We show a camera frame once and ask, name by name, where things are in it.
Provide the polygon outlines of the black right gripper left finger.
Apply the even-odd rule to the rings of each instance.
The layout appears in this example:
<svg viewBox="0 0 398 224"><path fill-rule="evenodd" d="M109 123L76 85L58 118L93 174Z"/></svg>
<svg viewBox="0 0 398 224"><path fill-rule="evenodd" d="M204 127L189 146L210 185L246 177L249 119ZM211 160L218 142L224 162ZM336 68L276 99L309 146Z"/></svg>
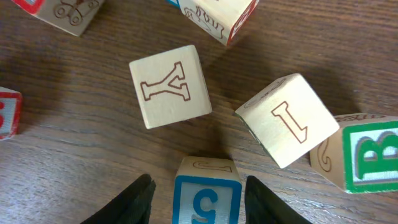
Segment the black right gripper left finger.
<svg viewBox="0 0 398 224"><path fill-rule="evenodd" d="M155 188L151 176L142 174L81 224L148 224Z"/></svg>

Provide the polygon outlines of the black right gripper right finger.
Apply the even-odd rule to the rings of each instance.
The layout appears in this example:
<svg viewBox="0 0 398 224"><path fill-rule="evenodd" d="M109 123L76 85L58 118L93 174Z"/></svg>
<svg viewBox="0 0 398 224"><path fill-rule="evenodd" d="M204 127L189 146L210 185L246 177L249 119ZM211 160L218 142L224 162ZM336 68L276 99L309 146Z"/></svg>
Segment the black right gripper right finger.
<svg viewBox="0 0 398 224"><path fill-rule="evenodd" d="M244 194L247 224L311 224L253 175Z"/></svg>

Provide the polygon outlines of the wooden block blue S top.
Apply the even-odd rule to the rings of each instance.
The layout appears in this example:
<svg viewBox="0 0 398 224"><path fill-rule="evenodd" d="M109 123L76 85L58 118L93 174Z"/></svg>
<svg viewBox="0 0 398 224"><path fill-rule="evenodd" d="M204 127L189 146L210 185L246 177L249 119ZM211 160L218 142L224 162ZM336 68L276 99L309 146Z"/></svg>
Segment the wooden block blue S top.
<svg viewBox="0 0 398 224"><path fill-rule="evenodd" d="M229 159L185 157L175 176L173 224L237 224L242 183Z"/></svg>

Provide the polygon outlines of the wooden block blue D side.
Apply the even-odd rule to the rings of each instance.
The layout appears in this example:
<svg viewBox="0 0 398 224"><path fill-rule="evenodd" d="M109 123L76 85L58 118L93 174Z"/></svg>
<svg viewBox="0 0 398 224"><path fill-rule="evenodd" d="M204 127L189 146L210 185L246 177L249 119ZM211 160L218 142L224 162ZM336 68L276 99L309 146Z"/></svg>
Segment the wooden block blue D side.
<svg viewBox="0 0 398 224"><path fill-rule="evenodd" d="M7 140L17 134L22 106L22 94L1 87L1 140Z"/></svg>

